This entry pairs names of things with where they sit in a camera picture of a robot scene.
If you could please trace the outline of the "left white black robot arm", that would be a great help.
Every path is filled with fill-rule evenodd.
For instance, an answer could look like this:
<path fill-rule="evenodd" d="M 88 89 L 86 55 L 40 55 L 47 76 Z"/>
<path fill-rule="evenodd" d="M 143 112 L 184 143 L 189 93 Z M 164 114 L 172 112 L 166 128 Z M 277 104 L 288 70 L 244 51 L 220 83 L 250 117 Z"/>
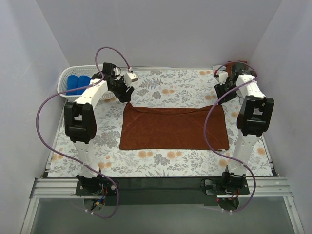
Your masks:
<path fill-rule="evenodd" d="M 78 159 L 85 167 L 77 175 L 83 190 L 98 195 L 104 189 L 104 179 L 99 175 L 100 168 L 95 160 L 93 139 L 96 136 L 97 124 L 94 108 L 101 97 L 111 92 L 121 102 L 130 102 L 134 91 L 132 83 L 138 76 L 131 70 L 121 71 L 112 63 L 104 63 L 102 70 L 93 74 L 86 82 L 86 88 L 74 102 L 64 106 L 65 134 L 73 142 Z"/>

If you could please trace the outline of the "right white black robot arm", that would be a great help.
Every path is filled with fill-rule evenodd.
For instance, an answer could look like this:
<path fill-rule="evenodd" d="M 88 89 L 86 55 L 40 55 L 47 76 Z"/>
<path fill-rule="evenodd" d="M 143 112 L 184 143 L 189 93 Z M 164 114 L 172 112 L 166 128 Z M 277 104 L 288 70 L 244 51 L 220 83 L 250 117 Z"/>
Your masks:
<path fill-rule="evenodd" d="M 219 105 L 234 99 L 240 92 L 243 103 L 237 117 L 238 139 L 233 158 L 222 173 L 220 187 L 231 194 L 246 188 L 246 167 L 254 145 L 269 128 L 274 99 L 263 94 L 255 80 L 256 72 L 243 61 L 228 62 L 225 70 L 217 69 L 214 87 Z"/>

